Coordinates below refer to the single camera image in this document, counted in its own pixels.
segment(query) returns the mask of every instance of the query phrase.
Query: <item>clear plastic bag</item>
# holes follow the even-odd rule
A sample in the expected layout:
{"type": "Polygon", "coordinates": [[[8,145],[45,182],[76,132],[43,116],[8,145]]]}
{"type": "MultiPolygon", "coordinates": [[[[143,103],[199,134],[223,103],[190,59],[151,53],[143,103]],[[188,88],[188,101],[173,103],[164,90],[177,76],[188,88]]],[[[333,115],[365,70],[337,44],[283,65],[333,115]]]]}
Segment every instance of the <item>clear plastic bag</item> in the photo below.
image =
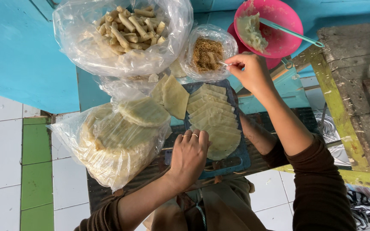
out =
{"type": "Polygon", "coordinates": [[[178,57],[193,25],[189,0],[64,0],[53,13],[55,39],[61,51],[80,68],[101,76],[130,77],[160,73],[178,57]],[[161,34],[166,41],[146,50],[132,50],[117,56],[107,45],[94,22],[117,6],[154,7],[157,17],[165,18],[161,34]]]}
{"type": "Polygon", "coordinates": [[[231,73],[226,69],[226,66],[222,66],[216,71],[199,72],[196,70],[193,54],[195,42],[199,37],[213,41],[219,41],[223,46],[223,60],[238,54],[238,45],[235,38],[231,34],[215,25],[201,24],[191,31],[191,34],[188,36],[188,40],[181,51],[179,58],[182,69],[189,77],[203,82],[216,82],[229,77],[231,73]]]}
{"type": "Polygon", "coordinates": [[[111,103],[48,125],[86,166],[90,175],[113,191],[125,186],[146,168],[171,134],[171,116],[152,98],[129,87],[117,92],[111,103]],[[145,111],[153,115],[132,120],[131,115],[144,111],[141,107],[146,107],[145,111]]]}

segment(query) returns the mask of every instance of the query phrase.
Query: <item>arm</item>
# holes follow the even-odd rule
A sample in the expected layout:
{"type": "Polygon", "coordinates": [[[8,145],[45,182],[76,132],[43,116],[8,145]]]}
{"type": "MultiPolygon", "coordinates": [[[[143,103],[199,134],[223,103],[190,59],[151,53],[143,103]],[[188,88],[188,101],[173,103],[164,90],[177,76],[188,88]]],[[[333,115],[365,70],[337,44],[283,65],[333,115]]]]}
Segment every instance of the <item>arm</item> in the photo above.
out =
{"type": "Polygon", "coordinates": [[[225,62],[233,63],[229,71],[268,111],[295,170],[294,230],[355,230],[345,184],[330,152],[283,102],[265,60],[258,55],[236,55],[225,62]]]}
{"type": "Polygon", "coordinates": [[[265,59],[258,55],[235,55],[225,62],[233,63],[227,69],[266,108],[287,155],[298,154],[311,145],[312,134],[276,91],[267,71],[265,59]]]}
{"type": "Polygon", "coordinates": [[[156,208],[194,184],[208,151],[208,133],[188,130],[175,140],[170,170],[132,194],[111,202],[82,220],[76,231],[132,231],[156,208]]]}
{"type": "Polygon", "coordinates": [[[281,141],[254,120],[247,117],[239,108],[239,118],[245,137],[251,141],[270,169],[289,164],[281,141]]]}

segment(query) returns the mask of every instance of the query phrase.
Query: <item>brown long sleeve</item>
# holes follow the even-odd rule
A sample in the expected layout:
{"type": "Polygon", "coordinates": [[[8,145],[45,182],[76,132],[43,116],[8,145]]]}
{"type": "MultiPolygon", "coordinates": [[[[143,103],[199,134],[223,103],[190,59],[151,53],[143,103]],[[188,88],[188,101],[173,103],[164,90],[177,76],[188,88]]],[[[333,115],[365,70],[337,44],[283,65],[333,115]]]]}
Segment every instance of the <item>brown long sleeve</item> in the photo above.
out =
{"type": "Polygon", "coordinates": [[[346,187],[324,143],[314,137],[306,150],[286,156],[295,171],[295,231],[356,230],[346,187]]]}
{"type": "Polygon", "coordinates": [[[118,219],[118,202],[119,199],[101,207],[89,218],[83,219],[74,231],[121,231],[118,219]]]}
{"type": "Polygon", "coordinates": [[[284,147],[279,139],[268,154],[262,155],[262,159],[268,164],[270,169],[289,164],[285,156],[284,147]]]}

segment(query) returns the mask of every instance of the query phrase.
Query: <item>flat dough wrapper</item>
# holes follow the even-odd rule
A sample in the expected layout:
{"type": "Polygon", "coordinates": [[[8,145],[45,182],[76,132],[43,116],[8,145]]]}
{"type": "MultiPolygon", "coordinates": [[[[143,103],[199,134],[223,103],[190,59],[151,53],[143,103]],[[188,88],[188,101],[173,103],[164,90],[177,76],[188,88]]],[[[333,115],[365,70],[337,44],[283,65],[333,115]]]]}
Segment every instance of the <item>flat dough wrapper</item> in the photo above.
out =
{"type": "Polygon", "coordinates": [[[226,105],[226,106],[231,106],[230,103],[226,102],[226,101],[223,101],[222,99],[219,99],[219,98],[216,98],[216,97],[208,97],[208,98],[201,98],[201,99],[198,99],[197,101],[191,103],[191,104],[188,104],[188,106],[186,107],[186,110],[189,114],[192,114],[194,113],[196,110],[198,110],[199,108],[203,107],[204,105],[206,105],[207,103],[209,102],[216,102],[216,103],[221,103],[223,105],[226,105]]]}
{"type": "Polygon", "coordinates": [[[229,122],[236,122],[236,119],[234,117],[228,117],[226,115],[223,115],[220,111],[213,112],[211,114],[208,114],[204,117],[198,117],[198,118],[192,118],[189,120],[189,123],[195,125],[195,124],[200,124],[201,121],[204,121],[204,119],[209,119],[213,122],[218,121],[218,120],[223,120],[223,121],[229,121],[229,122]]]}
{"type": "Polygon", "coordinates": [[[162,99],[165,109],[179,120],[185,119],[189,93],[171,75],[162,88],[162,99]]]}
{"type": "Polygon", "coordinates": [[[163,100],[162,100],[162,87],[165,85],[165,83],[167,82],[169,76],[168,75],[164,75],[162,77],[162,79],[157,83],[157,85],[155,86],[154,89],[152,89],[151,91],[151,96],[153,99],[155,99],[155,101],[159,104],[162,104],[163,105],[163,100]]]}
{"type": "Polygon", "coordinates": [[[199,113],[202,113],[203,111],[207,110],[210,107],[220,108],[230,113],[233,113],[235,110],[234,107],[229,106],[229,105],[225,105],[225,104],[218,103],[218,102],[209,102],[209,103],[206,103],[204,106],[200,107],[198,110],[194,111],[193,113],[188,112],[189,118],[193,118],[194,116],[197,116],[199,113]]]}
{"type": "Polygon", "coordinates": [[[203,108],[203,110],[198,109],[198,110],[196,110],[194,113],[189,114],[189,115],[188,115],[188,117],[189,117],[190,119],[192,119],[192,118],[194,118],[194,117],[196,117],[196,116],[200,115],[201,113],[203,113],[203,112],[205,112],[205,111],[207,111],[207,110],[212,111],[212,112],[215,112],[216,110],[222,110],[222,111],[221,111],[221,113],[222,113],[223,115],[228,116],[228,117],[231,117],[231,118],[232,118],[232,117],[233,117],[233,118],[236,118],[236,115],[234,114],[234,111],[233,111],[233,110],[232,110],[232,111],[226,111],[226,110],[224,110],[223,108],[218,108],[218,107],[212,106],[212,103],[211,103],[211,102],[209,102],[209,103],[207,103],[207,104],[208,104],[208,107],[203,108]]]}
{"type": "Polygon", "coordinates": [[[223,103],[223,104],[225,102],[227,102],[226,99],[223,100],[223,99],[221,99],[219,97],[216,97],[216,96],[213,96],[211,94],[202,94],[202,92],[201,92],[198,95],[194,96],[192,99],[188,99],[188,104],[194,103],[194,102],[196,102],[200,99],[204,99],[205,102],[214,101],[214,102],[220,102],[220,103],[223,103]]]}
{"type": "Polygon", "coordinates": [[[236,129],[233,127],[227,127],[223,125],[214,125],[214,126],[207,125],[205,126],[205,129],[206,129],[205,131],[207,131],[208,134],[213,134],[215,131],[222,131],[222,132],[229,132],[229,133],[238,135],[241,132],[241,130],[239,129],[236,129]]]}
{"type": "Polygon", "coordinates": [[[207,158],[222,160],[233,153],[240,143],[240,134],[215,131],[209,136],[212,145],[208,149],[207,158]]]}
{"type": "Polygon", "coordinates": [[[218,92],[214,92],[213,90],[204,89],[201,92],[199,92],[198,94],[196,94],[192,97],[189,97],[188,104],[197,101],[198,99],[202,98],[205,95],[212,95],[212,96],[215,96],[219,99],[222,99],[223,101],[226,101],[228,99],[228,97],[226,95],[220,94],[218,92]]]}
{"type": "Polygon", "coordinates": [[[199,92],[201,92],[204,89],[209,89],[209,90],[212,90],[214,92],[220,93],[222,95],[227,94],[227,89],[224,88],[224,87],[218,87],[218,86],[215,86],[215,85],[204,83],[198,90],[196,90],[194,93],[191,94],[191,97],[197,95],[199,92]]]}
{"type": "Polygon", "coordinates": [[[195,123],[193,123],[192,125],[194,127],[204,127],[206,124],[209,123],[209,120],[211,120],[211,124],[214,123],[214,124],[220,124],[220,123],[223,123],[223,122],[235,122],[236,123],[236,120],[234,118],[230,118],[230,117],[226,117],[224,115],[221,115],[221,114],[213,114],[212,116],[208,116],[208,117],[205,117],[203,118],[202,120],[199,120],[199,121],[196,121],[195,123]]]}
{"type": "Polygon", "coordinates": [[[215,125],[223,125],[227,127],[232,127],[232,128],[238,128],[238,123],[235,120],[234,122],[231,121],[225,121],[222,120],[221,118],[210,118],[207,117],[207,119],[200,120],[198,123],[193,124],[190,128],[191,130],[199,129],[199,130],[205,130],[205,126],[210,125],[210,126],[215,126],[215,125]]]}
{"type": "Polygon", "coordinates": [[[199,113],[198,115],[192,117],[189,119],[189,123],[191,124],[194,124],[200,120],[202,120],[203,118],[209,116],[209,115],[219,115],[219,114],[222,114],[226,117],[229,117],[229,118],[233,118],[235,119],[236,118],[236,115],[234,113],[231,113],[231,112],[227,112],[227,111],[224,111],[220,108],[216,108],[216,107],[210,107],[206,110],[204,110],[203,112],[199,113]]]}
{"type": "Polygon", "coordinates": [[[159,136],[159,128],[130,123],[107,103],[87,116],[74,153],[97,181],[117,190],[155,158],[159,136]]]}
{"type": "Polygon", "coordinates": [[[119,112],[126,120],[143,127],[158,127],[171,116],[151,97],[125,101],[118,104],[119,112]]]}

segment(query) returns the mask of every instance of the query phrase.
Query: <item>plastic spoon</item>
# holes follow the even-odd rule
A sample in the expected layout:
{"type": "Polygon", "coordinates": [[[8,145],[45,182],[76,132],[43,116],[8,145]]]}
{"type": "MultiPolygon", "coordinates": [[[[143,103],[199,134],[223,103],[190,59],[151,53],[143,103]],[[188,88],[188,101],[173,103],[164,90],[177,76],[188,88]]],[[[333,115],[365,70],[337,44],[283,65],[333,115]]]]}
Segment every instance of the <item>plastic spoon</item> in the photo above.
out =
{"type": "Polygon", "coordinates": [[[301,34],[295,33],[292,30],[288,30],[285,27],[282,27],[282,26],[280,26],[280,25],[278,25],[278,24],[276,24],[274,22],[271,22],[270,20],[267,20],[267,19],[264,19],[264,18],[260,18],[260,22],[263,23],[263,24],[265,24],[265,25],[267,25],[267,26],[270,26],[272,28],[275,28],[277,30],[281,30],[281,31],[284,31],[284,32],[286,32],[288,34],[294,35],[294,36],[296,36],[298,38],[301,38],[301,39],[303,39],[305,41],[308,41],[308,42],[310,42],[312,44],[315,44],[316,46],[319,46],[319,47],[324,47],[325,46],[323,43],[321,43],[319,41],[316,41],[316,40],[310,39],[310,38],[308,38],[306,36],[303,36],[301,34]]]}

